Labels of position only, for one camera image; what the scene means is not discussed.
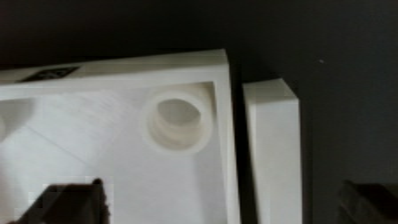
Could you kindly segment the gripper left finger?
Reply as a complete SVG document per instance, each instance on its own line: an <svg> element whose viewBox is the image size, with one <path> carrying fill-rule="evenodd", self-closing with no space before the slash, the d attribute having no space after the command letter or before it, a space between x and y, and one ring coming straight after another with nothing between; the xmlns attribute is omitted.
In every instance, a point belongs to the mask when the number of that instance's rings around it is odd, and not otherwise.
<svg viewBox="0 0 398 224"><path fill-rule="evenodd" d="M111 224L102 179L88 184L50 185L17 224Z"/></svg>

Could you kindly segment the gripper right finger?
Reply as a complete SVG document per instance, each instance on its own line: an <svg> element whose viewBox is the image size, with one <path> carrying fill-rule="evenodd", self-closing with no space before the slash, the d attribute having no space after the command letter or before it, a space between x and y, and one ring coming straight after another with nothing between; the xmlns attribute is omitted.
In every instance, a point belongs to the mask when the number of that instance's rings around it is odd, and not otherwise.
<svg viewBox="0 0 398 224"><path fill-rule="evenodd" d="M344 182L336 224L398 224L398 183Z"/></svg>

